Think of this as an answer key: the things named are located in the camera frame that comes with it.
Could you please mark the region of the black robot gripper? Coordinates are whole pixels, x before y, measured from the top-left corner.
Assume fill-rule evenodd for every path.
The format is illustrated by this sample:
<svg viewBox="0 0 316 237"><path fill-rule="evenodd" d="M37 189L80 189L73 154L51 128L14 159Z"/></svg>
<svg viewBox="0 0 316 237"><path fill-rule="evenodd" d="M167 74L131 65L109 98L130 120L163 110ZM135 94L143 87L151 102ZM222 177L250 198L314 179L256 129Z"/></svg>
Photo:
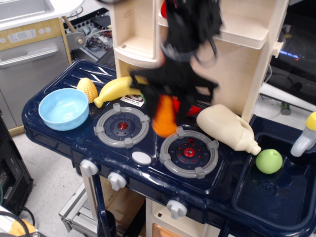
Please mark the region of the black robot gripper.
<svg viewBox="0 0 316 237"><path fill-rule="evenodd" d="M180 48L168 42L161 46L165 61L157 68L133 69L129 72L133 86L141 90L150 118L154 118L160 95L178 97L180 101L177 123L182 123L192 103L211 102L218 84L199 76L191 67L191 58L197 56L199 43L185 43Z"/></svg>

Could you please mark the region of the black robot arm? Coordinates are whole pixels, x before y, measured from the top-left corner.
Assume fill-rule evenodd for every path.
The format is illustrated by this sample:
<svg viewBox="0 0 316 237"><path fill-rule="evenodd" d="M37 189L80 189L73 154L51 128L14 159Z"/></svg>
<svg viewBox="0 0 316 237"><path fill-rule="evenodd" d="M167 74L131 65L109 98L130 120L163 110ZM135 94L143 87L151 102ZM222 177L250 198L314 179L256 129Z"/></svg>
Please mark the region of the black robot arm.
<svg viewBox="0 0 316 237"><path fill-rule="evenodd" d="M117 59L131 66L133 87L150 118L164 111L162 95L180 100L177 122L198 100L211 102L217 84L191 66L201 44L213 43L222 25L216 0L109 0Z"/></svg>

